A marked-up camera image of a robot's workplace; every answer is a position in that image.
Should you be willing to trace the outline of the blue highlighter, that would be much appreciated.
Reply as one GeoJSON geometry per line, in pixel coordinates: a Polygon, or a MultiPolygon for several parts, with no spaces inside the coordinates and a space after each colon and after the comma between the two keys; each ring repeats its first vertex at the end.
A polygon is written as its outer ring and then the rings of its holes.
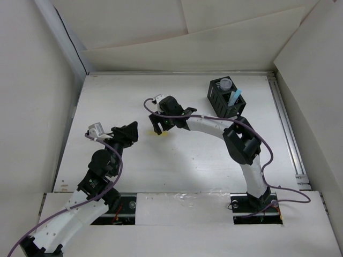
{"type": "Polygon", "coordinates": [[[228,101],[228,106],[235,105],[236,101],[238,100],[238,98],[241,95],[241,92],[242,91],[240,89],[237,89],[236,91],[232,91],[231,92],[231,95],[230,95],[230,98],[229,98],[229,101],[228,101]]]}

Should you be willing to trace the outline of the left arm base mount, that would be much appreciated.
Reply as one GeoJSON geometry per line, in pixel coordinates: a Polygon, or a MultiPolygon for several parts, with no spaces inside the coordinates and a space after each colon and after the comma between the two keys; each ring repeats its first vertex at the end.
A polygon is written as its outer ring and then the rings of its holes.
{"type": "Polygon", "coordinates": [[[123,193],[115,210],[102,214],[92,225],[135,225],[137,193],[123,193]]]}

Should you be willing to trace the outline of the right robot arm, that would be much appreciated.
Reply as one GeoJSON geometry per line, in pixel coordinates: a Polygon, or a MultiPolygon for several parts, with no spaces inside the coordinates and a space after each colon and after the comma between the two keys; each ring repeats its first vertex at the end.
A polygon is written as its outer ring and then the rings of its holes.
{"type": "Polygon", "coordinates": [[[246,185],[248,205],[259,211],[267,205],[270,188],[263,179],[260,164],[261,139],[256,135],[250,123],[242,116],[224,119],[196,114],[197,109],[183,109],[172,96],[158,95],[151,101],[157,111],[151,111],[149,119],[154,132],[161,135],[164,131],[177,127],[188,131],[202,132],[217,137],[225,142],[229,156],[242,169],[246,185]]]}

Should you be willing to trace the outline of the yellow highlighter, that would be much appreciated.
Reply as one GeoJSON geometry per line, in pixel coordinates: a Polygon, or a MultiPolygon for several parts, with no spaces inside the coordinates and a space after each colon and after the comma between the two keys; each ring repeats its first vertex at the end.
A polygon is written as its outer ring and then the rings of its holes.
{"type": "Polygon", "coordinates": [[[154,132],[154,131],[147,131],[146,134],[147,134],[147,135],[152,135],[152,136],[167,136],[167,135],[168,135],[168,132],[162,132],[161,134],[157,134],[157,133],[154,132]]]}

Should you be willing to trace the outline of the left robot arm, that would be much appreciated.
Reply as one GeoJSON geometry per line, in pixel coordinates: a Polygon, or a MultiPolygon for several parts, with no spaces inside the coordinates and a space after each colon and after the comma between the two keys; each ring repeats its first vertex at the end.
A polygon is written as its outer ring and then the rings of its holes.
{"type": "Polygon", "coordinates": [[[104,148],[93,153],[85,177],[64,208],[43,221],[41,230],[21,240],[19,246],[26,256],[63,256],[75,236],[120,206],[121,195],[114,186],[122,174],[124,149],[138,141],[138,123],[113,127],[110,133],[96,124],[85,136],[104,148]]]}

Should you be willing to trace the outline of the black two-slot organizer box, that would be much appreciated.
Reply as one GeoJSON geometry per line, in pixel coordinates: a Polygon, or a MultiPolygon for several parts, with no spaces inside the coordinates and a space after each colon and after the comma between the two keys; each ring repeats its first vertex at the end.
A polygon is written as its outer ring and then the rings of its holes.
{"type": "Polygon", "coordinates": [[[216,115],[220,118],[232,118],[234,116],[240,116],[246,106],[246,102],[242,96],[242,93],[236,101],[235,105],[228,106],[231,92],[236,91],[237,87],[233,82],[230,90],[222,91],[219,88],[219,82],[221,79],[222,78],[211,80],[208,87],[207,98],[212,108],[214,109],[216,115]]]}

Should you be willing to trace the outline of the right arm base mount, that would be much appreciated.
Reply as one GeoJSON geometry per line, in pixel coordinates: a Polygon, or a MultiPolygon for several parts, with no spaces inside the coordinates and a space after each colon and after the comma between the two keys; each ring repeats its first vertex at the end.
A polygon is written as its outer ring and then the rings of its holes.
{"type": "Polygon", "coordinates": [[[252,207],[246,193],[230,195],[228,209],[232,211],[235,225],[283,224],[279,207],[268,207],[273,200],[277,200],[276,193],[271,193],[267,202],[261,207],[252,207]]]}

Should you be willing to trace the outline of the clear jar of paper clips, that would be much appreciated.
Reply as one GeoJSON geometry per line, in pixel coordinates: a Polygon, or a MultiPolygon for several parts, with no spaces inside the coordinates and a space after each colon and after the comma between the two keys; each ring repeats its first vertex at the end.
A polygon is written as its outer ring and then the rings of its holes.
{"type": "Polygon", "coordinates": [[[229,78],[222,78],[219,82],[219,88],[222,91],[228,91],[231,89],[233,82],[229,78]]]}

